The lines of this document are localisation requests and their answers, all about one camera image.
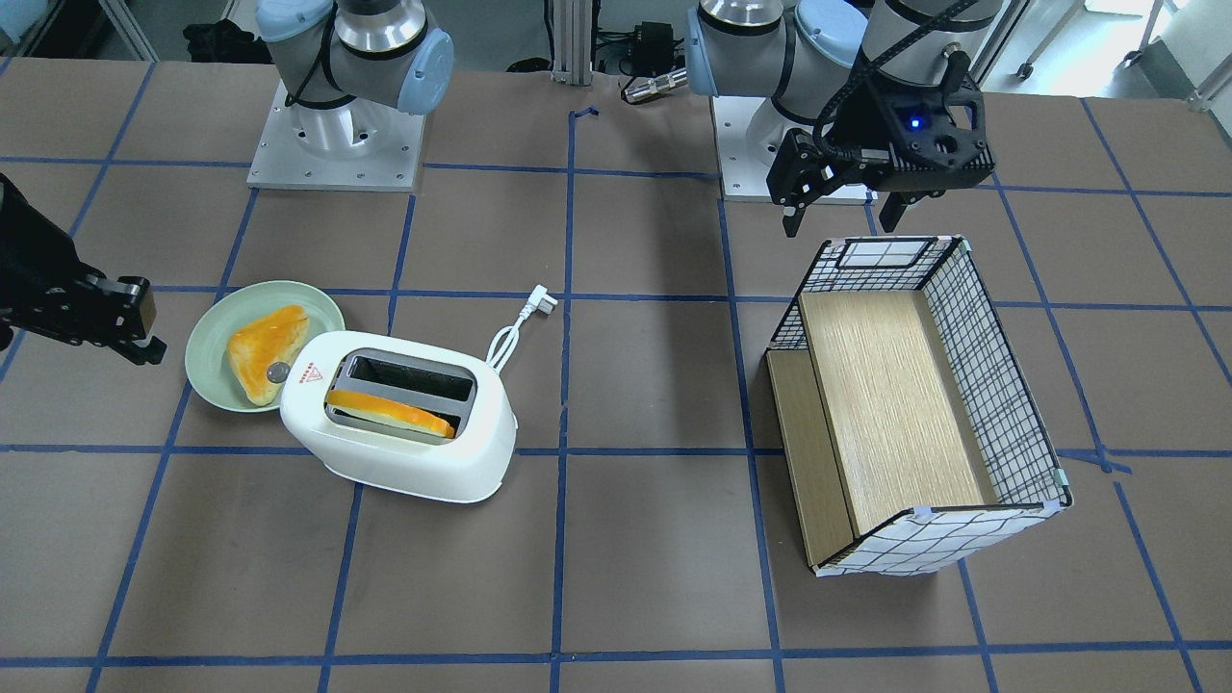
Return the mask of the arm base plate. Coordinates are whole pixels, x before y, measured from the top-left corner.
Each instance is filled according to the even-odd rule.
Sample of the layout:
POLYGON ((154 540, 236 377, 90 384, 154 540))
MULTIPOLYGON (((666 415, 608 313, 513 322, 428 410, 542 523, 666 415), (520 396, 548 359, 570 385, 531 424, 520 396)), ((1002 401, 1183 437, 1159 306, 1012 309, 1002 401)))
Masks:
POLYGON ((723 199, 769 202, 770 166, 784 133, 796 123, 777 113, 769 97, 711 97, 711 113, 723 199))
POLYGON ((333 110, 285 104, 277 85, 246 185, 307 192, 410 194, 423 170, 426 115, 357 97, 333 110))

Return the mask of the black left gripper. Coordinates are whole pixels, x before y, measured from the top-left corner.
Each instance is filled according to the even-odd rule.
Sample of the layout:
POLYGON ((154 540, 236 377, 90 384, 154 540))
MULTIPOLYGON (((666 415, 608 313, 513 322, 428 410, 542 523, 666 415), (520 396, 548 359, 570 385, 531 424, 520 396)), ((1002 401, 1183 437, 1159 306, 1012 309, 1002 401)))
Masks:
POLYGON ((768 194, 784 210, 788 238, 797 236, 809 205, 841 186, 862 182, 890 192, 878 223, 893 233, 920 194, 976 186, 997 166, 983 95, 970 74, 945 78, 936 88, 872 75, 840 105, 835 148, 798 127, 784 132, 768 194))

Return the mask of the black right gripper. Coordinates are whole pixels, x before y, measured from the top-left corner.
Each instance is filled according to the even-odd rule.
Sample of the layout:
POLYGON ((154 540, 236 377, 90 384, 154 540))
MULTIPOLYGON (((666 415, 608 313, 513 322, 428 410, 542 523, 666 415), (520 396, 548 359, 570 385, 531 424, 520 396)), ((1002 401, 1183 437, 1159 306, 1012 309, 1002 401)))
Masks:
POLYGON ((153 334, 156 303, 152 284, 140 276, 92 276, 96 268, 80 260, 74 240, 41 215, 2 175, 1 211, 1 346, 14 342, 14 327, 79 346, 108 346, 138 365, 158 365, 168 344, 153 334), (34 319, 51 293, 67 327, 34 319))

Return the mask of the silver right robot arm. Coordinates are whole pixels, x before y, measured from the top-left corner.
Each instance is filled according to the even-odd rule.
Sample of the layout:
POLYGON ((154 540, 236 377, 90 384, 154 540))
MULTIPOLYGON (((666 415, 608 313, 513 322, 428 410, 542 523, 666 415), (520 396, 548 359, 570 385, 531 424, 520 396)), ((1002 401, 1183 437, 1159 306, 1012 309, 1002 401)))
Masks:
MULTIPOLYGON (((410 189, 423 121, 444 101, 455 44, 423 1, 260 1, 280 96, 246 182, 269 190, 410 189)), ((22 330, 156 365, 150 282, 110 279, 2 179, 2 346, 22 330)))

